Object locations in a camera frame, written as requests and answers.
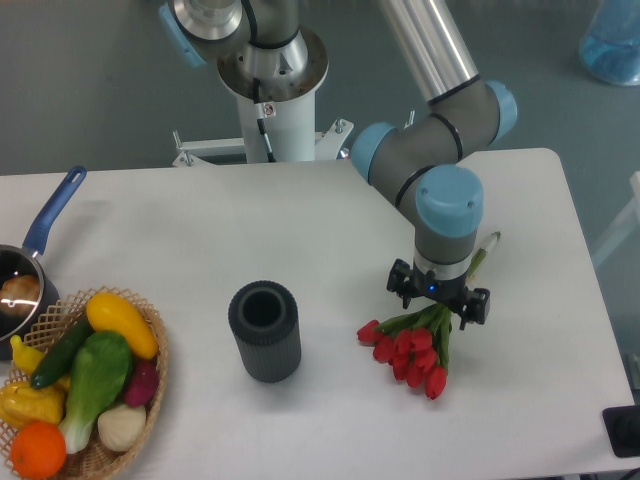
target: yellow bell pepper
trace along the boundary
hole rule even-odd
[[[13,363],[16,364],[20,370],[27,375],[35,371],[38,364],[44,358],[44,353],[33,347],[29,347],[22,342],[22,339],[18,335],[11,337],[11,348],[13,349]],[[69,375],[65,375],[56,382],[56,385],[62,388],[65,392],[69,391],[71,387],[71,381]]]
[[[17,388],[28,386],[29,382],[14,382],[3,388],[0,388],[0,419],[2,419],[5,423],[15,428],[16,430],[22,430],[27,426],[28,422],[25,422],[23,419],[9,414],[3,407],[4,401],[5,399],[9,398],[9,396],[13,395]]]
[[[36,420],[57,425],[64,401],[64,392],[57,387],[34,390],[29,382],[14,382],[0,389],[0,417],[18,430]]]

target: garlic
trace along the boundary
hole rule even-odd
[[[100,441],[109,450],[125,452],[136,442],[147,422],[143,406],[118,405],[98,417]]]

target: gray floor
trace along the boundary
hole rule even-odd
[[[339,116],[353,121],[357,134],[379,120],[401,125],[414,108],[424,115],[371,1],[301,3],[303,23],[324,39],[331,62],[318,93],[319,129]],[[501,80],[518,99],[516,128],[492,148],[556,151],[591,246],[630,200],[628,179],[640,170],[640,88],[594,80],[576,53],[598,2],[448,3],[482,75]],[[0,174],[60,172],[77,163],[168,167],[173,129],[183,140],[240,136],[215,67],[182,64],[157,20],[160,4],[0,1]],[[639,235],[598,272],[622,353],[640,351]]]

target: saucepan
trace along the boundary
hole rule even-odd
[[[86,175],[84,167],[69,170],[33,221],[22,247],[0,245],[0,360],[11,358],[9,339],[23,337],[60,298],[37,257],[44,253],[51,225]]]

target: green cucumber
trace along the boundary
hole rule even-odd
[[[78,323],[64,332],[33,371],[31,388],[37,390],[48,387],[69,373],[76,353],[93,333],[93,328],[86,316],[80,318]]]

